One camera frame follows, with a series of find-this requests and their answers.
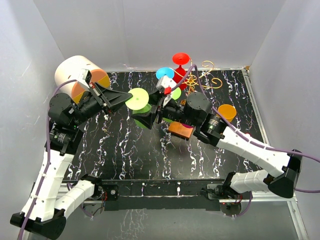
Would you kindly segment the blue wine glass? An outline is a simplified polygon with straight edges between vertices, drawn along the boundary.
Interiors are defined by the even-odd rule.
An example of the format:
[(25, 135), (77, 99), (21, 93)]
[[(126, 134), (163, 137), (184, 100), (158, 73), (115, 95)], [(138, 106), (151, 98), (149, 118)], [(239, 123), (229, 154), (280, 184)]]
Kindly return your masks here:
[(167, 76), (172, 79), (175, 76), (175, 72), (170, 67), (161, 67), (156, 71), (155, 76), (158, 80), (160, 80), (164, 76)]

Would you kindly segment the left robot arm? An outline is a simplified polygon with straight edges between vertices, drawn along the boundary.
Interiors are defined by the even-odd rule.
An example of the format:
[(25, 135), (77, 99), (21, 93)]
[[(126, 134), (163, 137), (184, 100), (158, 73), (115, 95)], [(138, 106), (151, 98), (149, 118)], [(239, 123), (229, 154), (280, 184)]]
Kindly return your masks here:
[(131, 93), (110, 90), (91, 83), (88, 91), (75, 103), (56, 90), (49, 101), (46, 120), (46, 143), (43, 162), (30, 196), (10, 223), (20, 228), (18, 239), (25, 231), (56, 240), (63, 232), (68, 217), (85, 200), (103, 195), (102, 180), (85, 174), (65, 195), (57, 198), (66, 170), (83, 138), (81, 124), (99, 112), (111, 114), (133, 97)]

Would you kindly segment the pink wine glass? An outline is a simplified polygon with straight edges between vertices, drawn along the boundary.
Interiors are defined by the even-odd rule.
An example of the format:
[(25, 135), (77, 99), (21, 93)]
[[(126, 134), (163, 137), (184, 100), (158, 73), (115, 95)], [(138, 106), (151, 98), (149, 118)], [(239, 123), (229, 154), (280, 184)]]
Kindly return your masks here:
[(191, 125), (188, 125), (188, 124), (185, 124), (185, 123), (181, 123), (181, 125), (183, 126), (183, 127), (185, 127), (185, 128), (193, 128), (193, 126), (191, 126)]

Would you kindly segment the red wine glass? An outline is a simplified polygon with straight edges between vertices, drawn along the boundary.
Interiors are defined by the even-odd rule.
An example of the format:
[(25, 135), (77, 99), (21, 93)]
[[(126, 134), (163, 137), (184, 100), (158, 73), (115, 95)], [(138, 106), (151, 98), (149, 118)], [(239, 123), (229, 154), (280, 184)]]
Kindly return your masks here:
[(176, 83), (179, 83), (183, 77), (185, 76), (186, 74), (186, 71), (185, 69), (183, 68), (183, 65), (186, 65), (189, 63), (190, 61), (190, 56), (187, 54), (187, 53), (184, 53), (184, 52), (178, 52), (176, 54), (173, 55), (172, 57), (172, 61), (178, 65), (178, 68), (176, 68), (174, 70), (174, 77), (173, 77), (173, 80), (176, 82)]

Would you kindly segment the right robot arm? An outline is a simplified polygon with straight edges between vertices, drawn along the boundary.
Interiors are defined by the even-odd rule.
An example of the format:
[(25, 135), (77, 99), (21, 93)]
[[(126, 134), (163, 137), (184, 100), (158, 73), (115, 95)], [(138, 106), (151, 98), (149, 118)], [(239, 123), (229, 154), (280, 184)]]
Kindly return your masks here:
[(138, 88), (126, 106), (132, 110), (132, 118), (151, 129), (155, 120), (162, 118), (193, 127), (193, 135), (205, 144), (230, 151), (261, 167), (247, 173), (230, 172), (222, 185), (214, 189), (204, 188), (207, 194), (233, 199), (245, 192), (272, 192), (282, 198), (292, 198), (301, 171), (302, 157), (298, 150), (281, 153), (238, 129), (229, 126), (201, 92), (193, 92), (185, 104), (177, 103), (170, 95), (159, 91), (148, 94)]

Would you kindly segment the green wine glass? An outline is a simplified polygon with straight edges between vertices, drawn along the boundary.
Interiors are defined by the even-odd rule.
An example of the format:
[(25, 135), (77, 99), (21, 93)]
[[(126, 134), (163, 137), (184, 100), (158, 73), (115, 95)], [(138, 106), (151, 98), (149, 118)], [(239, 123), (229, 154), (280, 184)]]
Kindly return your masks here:
[(133, 114), (145, 114), (148, 113), (152, 106), (149, 104), (149, 94), (143, 88), (132, 88), (128, 91), (132, 94), (132, 97), (125, 102), (128, 109), (132, 110)]
[[(182, 91), (181, 91), (181, 89), (178, 87), (178, 88), (176, 88), (173, 92), (172, 92), (172, 95), (171, 95), (171, 97), (172, 97), (172, 99), (173, 100), (178, 100), (179, 99), (179, 97), (181, 96), (181, 94), (182, 94)], [(168, 119), (168, 118), (162, 118), (165, 122), (168, 122), (168, 123), (172, 123), (173, 121), (172, 120), (170, 120), (170, 119)]]

